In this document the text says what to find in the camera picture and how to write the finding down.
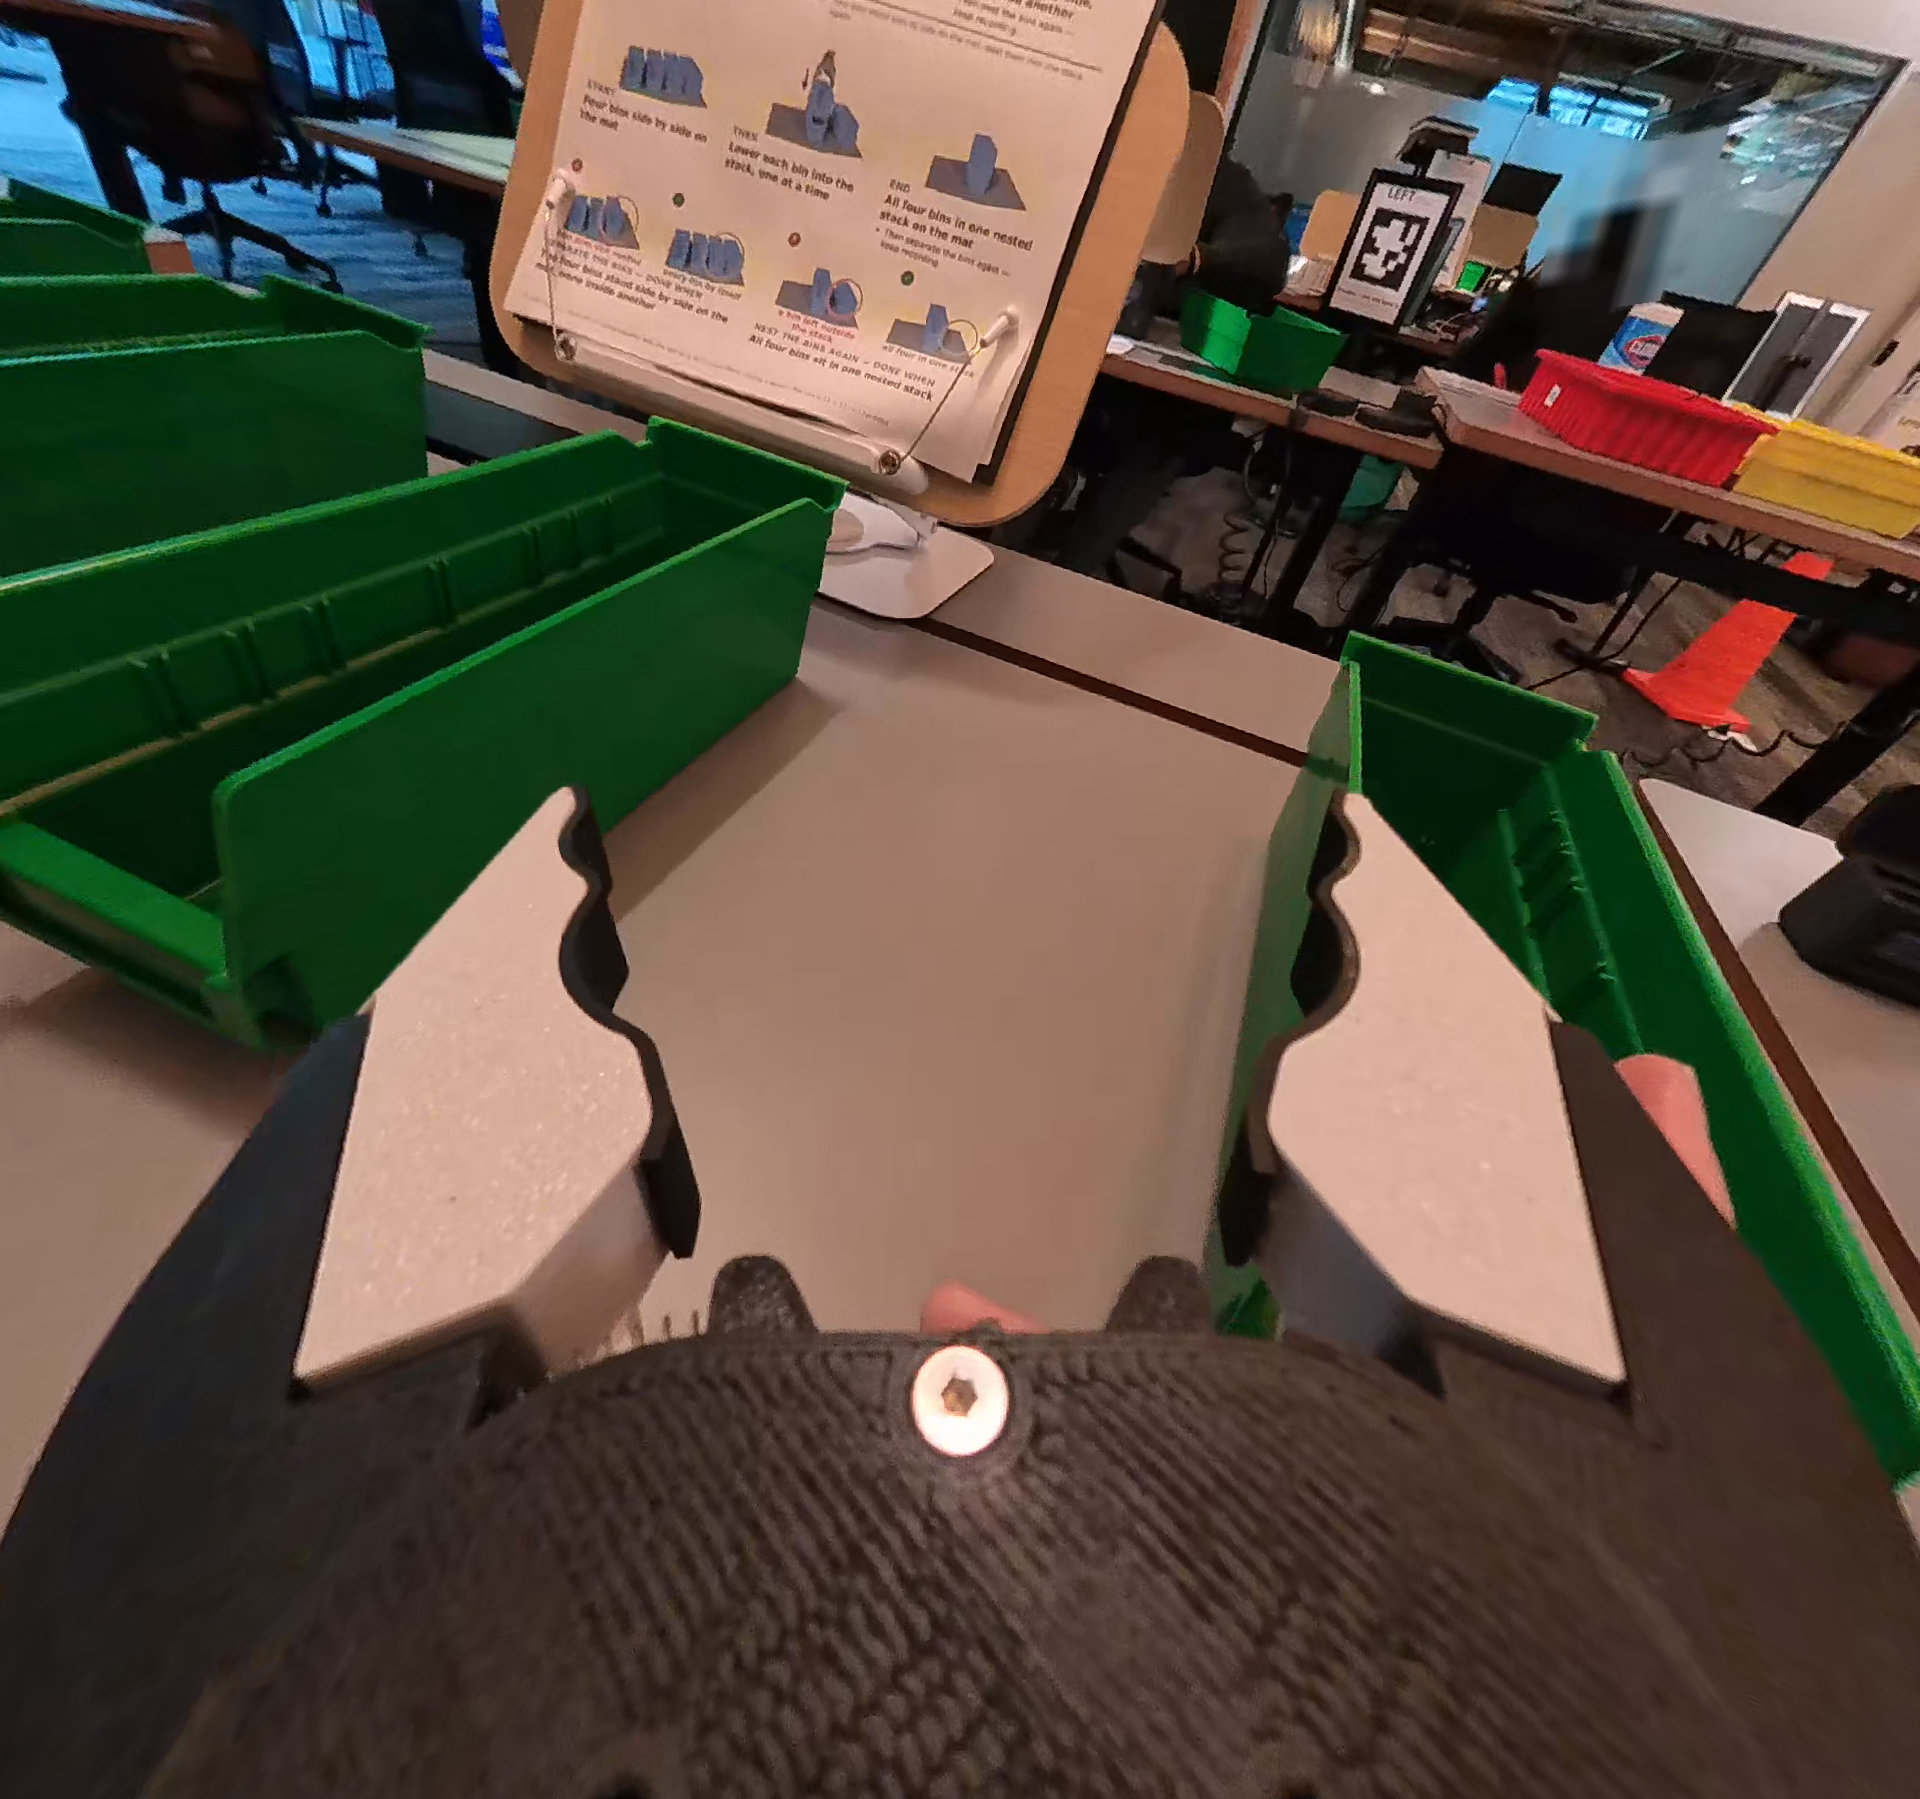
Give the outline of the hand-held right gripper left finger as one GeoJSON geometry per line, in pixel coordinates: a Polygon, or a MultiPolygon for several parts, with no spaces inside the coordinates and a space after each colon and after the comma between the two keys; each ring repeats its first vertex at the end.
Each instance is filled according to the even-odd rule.
{"type": "Polygon", "coordinates": [[[701,1190],[629,965],[603,834],[558,790],[363,1005],[295,1378],[480,1333],[567,1371],[690,1258],[701,1190]]]}

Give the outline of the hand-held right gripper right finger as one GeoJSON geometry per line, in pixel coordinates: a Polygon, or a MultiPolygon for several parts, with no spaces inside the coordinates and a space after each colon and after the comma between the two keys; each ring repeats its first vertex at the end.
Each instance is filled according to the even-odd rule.
{"type": "Polygon", "coordinates": [[[1448,1343],[1613,1395],[1626,1362],[1547,1000],[1361,795],[1311,795],[1260,949],[1222,1264],[1288,1336],[1425,1366],[1448,1343]]]}

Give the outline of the person's right hand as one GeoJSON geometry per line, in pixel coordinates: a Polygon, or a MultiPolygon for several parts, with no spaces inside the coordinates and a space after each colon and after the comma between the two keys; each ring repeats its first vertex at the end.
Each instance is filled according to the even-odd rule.
{"type": "MultiPolygon", "coordinates": [[[[1712,1144],[1705,1097],[1693,1068],[1645,1050],[1619,1059],[1617,1072],[1685,1165],[1693,1183],[1720,1218],[1733,1225],[1733,1195],[1712,1144]]],[[[926,1336],[977,1331],[981,1327],[1003,1333],[1043,1331],[1036,1319],[1011,1307],[1001,1307],[966,1283],[936,1283],[926,1293],[921,1310],[921,1330],[926,1336]]]]}

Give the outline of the black charger box with display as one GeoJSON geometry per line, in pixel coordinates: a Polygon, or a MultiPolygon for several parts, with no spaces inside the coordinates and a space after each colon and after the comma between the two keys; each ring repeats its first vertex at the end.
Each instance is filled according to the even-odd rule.
{"type": "Polygon", "coordinates": [[[1862,805],[1836,863],[1782,906],[1778,928],[1811,970],[1918,1008],[1918,785],[1862,805]]]}

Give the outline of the orange traffic cone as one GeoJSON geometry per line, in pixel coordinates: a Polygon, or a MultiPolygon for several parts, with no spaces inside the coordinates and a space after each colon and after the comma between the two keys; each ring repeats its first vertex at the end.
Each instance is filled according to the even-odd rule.
{"type": "Polygon", "coordinates": [[[1796,616],[1761,600],[1739,600],[1662,666],[1629,666],[1621,681],[1675,725],[1743,735],[1752,720],[1742,711],[1742,695],[1796,616]]]}

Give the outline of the black office chair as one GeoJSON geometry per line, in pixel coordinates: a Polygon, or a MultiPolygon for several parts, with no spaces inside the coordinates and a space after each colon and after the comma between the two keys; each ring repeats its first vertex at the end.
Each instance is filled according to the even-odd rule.
{"type": "Polygon", "coordinates": [[[1662,515],[1615,489],[1453,447],[1409,522],[1412,564],[1447,566],[1493,595],[1599,604],[1626,585],[1626,539],[1659,532],[1662,515]]]}
{"type": "Polygon", "coordinates": [[[96,16],[46,16],[65,83],[62,109],[76,127],[109,211],[150,222],[131,157],[163,180],[193,186],[200,203],[168,222],[213,240],[220,277],[233,274],[237,240],[276,254],[288,267],[343,289],[335,267],[276,233],[230,214],[220,186],[262,183],[288,170],[314,174],[292,109],[307,89],[298,32],[282,0],[162,0],[196,25],[131,27],[96,16]]]}

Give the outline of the wooden-top table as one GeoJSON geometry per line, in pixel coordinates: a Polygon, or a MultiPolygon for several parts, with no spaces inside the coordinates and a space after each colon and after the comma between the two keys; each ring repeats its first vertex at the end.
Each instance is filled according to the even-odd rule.
{"type": "Polygon", "coordinates": [[[374,160],[386,173],[405,173],[425,183],[437,228],[463,247],[485,361],[492,372],[518,375],[516,352],[492,311],[492,247],[516,139],[307,114],[298,127],[314,145],[339,147],[374,160]]]}
{"type": "MultiPolygon", "coordinates": [[[[1319,624],[1303,610],[1300,597],[1308,573],[1331,539],[1357,460],[1375,454],[1398,460],[1405,471],[1428,471],[1442,457],[1440,428],[1437,439],[1412,441],[1349,419],[1316,418],[1296,408],[1300,395],[1262,395],[1239,387],[1188,351],[1157,341],[1111,341],[1099,373],[1183,407],[1247,419],[1256,426],[1260,442],[1278,448],[1278,515],[1294,515],[1300,526],[1249,620],[1265,637],[1304,649],[1324,651],[1338,646],[1345,629],[1319,624]]],[[[1375,403],[1391,403],[1400,392],[1393,383],[1342,368],[1331,368],[1321,387],[1375,403]]]]}
{"type": "MultiPolygon", "coordinates": [[[[1723,489],[1582,450],[1553,435],[1509,397],[1437,395],[1437,424],[1453,447],[1547,471],[1572,483],[1629,496],[1687,522],[1725,526],[1805,549],[1866,571],[1856,585],[1834,585],[1712,550],[1685,532],[1659,532],[1635,549],[1635,562],[1723,595],[1749,597],[1813,616],[1851,633],[1918,643],[1918,547],[1883,538],[1820,515],[1723,489]]],[[[1915,730],[1918,674],[1909,670],[1877,690],[1792,775],[1767,794],[1758,811],[1788,827],[1808,824],[1842,790],[1915,730]]]]}

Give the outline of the black small device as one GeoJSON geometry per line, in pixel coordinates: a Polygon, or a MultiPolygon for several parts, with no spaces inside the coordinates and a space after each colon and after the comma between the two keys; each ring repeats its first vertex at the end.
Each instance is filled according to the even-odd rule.
{"type": "Polygon", "coordinates": [[[1316,418],[1349,419],[1373,432],[1398,439],[1437,439],[1431,398],[1424,395],[1398,392],[1391,403],[1375,403],[1321,387],[1300,395],[1296,398],[1296,408],[1316,418]]]}

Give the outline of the red plastic bin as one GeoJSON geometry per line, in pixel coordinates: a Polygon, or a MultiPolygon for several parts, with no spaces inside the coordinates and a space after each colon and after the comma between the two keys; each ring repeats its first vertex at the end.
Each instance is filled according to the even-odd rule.
{"type": "Polygon", "coordinates": [[[1637,372],[1540,351],[1522,418],[1576,450],[1727,489],[1777,419],[1637,372]]]}

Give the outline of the yellow plastic bin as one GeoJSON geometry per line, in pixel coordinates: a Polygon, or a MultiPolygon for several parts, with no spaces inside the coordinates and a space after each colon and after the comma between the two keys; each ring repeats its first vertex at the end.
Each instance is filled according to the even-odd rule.
{"type": "Polygon", "coordinates": [[[1918,457],[1804,419],[1765,432],[1733,479],[1742,496],[1877,538],[1918,528],[1918,457]]]}

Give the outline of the grey monitor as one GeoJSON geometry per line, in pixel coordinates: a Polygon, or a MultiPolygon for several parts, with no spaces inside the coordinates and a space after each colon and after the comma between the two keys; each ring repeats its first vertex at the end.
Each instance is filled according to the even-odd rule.
{"type": "Polygon", "coordinates": [[[1867,319],[1867,307],[1782,293],[1723,403],[1768,418],[1800,418],[1867,319]]]}

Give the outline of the printed tag sign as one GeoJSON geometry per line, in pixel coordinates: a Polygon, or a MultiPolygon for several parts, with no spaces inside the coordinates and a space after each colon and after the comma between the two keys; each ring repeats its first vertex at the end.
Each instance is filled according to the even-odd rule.
{"type": "Polygon", "coordinates": [[[1379,165],[1357,203],[1324,296],[1338,323],[1403,328],[1445,254],[1463,185],[1379,165]]]}

